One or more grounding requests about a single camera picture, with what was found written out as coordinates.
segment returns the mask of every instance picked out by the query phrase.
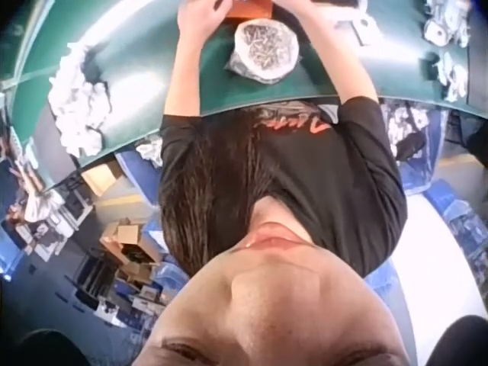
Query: hand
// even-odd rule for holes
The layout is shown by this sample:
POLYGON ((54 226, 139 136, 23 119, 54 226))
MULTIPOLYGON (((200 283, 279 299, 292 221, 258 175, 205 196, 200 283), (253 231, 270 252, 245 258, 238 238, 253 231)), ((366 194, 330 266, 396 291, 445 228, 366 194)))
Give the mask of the hand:
POLYGON ((232 4, 233 0, 184 0, 178 10, 180 39, 203 46, 223 22, 232 4))
POLYGON ((273 0, 273 2, 285 10, 288 10, 295 16, 314 9, 314 5, 311 0, 273 0))

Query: plastic bag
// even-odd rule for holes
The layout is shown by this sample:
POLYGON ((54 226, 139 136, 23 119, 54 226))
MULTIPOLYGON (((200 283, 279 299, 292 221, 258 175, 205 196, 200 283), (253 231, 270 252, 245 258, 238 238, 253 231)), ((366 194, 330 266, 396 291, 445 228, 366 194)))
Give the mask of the plastic bag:
POLYGON ((227 68, 246 78, 274 84, 298 62, 297 35, 279 21, 246 21, 237 27, 234 38, 236 45, 227 68))

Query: lips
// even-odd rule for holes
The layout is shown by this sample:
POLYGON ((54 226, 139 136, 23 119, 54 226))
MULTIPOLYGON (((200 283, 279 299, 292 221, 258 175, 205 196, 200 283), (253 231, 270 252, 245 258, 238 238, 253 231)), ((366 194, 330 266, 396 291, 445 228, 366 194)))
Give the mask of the lips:
POLYGON ((240 242, 236 250, 288 250, 297 246, 312 246, 280 223, 264 223, 240 242))

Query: dark hair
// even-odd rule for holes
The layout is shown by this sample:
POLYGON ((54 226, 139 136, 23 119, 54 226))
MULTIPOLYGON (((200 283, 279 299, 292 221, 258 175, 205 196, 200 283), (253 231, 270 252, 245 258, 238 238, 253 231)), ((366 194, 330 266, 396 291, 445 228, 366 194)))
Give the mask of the dark hair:
POLYGON ((172 176, 162 180, 165 241, 190 276, 247 234, 254 203, 270 194, 257 124, 257 114, 244 110, 203 119, 172 176))

